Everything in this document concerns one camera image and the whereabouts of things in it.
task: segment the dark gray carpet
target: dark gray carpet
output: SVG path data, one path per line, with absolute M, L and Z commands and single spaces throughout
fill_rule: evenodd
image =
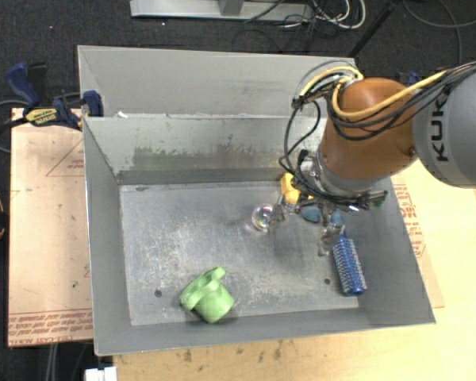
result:
M 359 29 L 341 32 L 321 26 L 320 32 L 310 37 L 303 30 L 296 34 L 261 22 L 132 19 L 130 0 L 0 0 L 0 100 L 15 98 L 4 76 L 20 61 L 49 66 L 50 94 L 78 90 L 78 44 L 347 56 L 388 1 L 365 0 L 367 21 Z M 462 24 L 476 19 L 476 0 L 405 2 L 433 23 Z M 476 60 L 476 24 L 457 29 L 435 27 L 417 20 L 400 4 L 356 59 L 365 76 L 393 78 L 402 71 L 429 75 L 438 67 Z M 0 112 L 0 123 L 7 117 L 6 110 Z M 9 146 L 8 133 L 1 135 L 0 144 Z M 0 152 L 0 195 L 6 203 L 9 177 L 9 155 Z M 44 379 L 47 348 L 11 350 L 5 344 L 7 247 L 5 236 L 0 241 L 0 376 L 2 380 Z M 59 380 L 70 378 L 83 347 L 60 345 Z M 97 364 L 92 348 L 86 347 L 79 366 Z

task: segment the gray metal tray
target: gray metal tray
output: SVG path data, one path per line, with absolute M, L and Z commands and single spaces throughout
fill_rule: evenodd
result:
M 87 118 L 84 152 L 98 355 L 243 343 L 434 322 L 389 179 L 381 208 L 345 215 L 368 289 L 340 291 L 318 227 L 290 216 L 271 233 L 251 213 L 280 195 L 287 117 Z M 294 137 L 311 117 L 297 121 Z M 317 145 L 322 128 L 308 147 Z M 209 325 L 179 305 L 222 266 L 232 311 Z

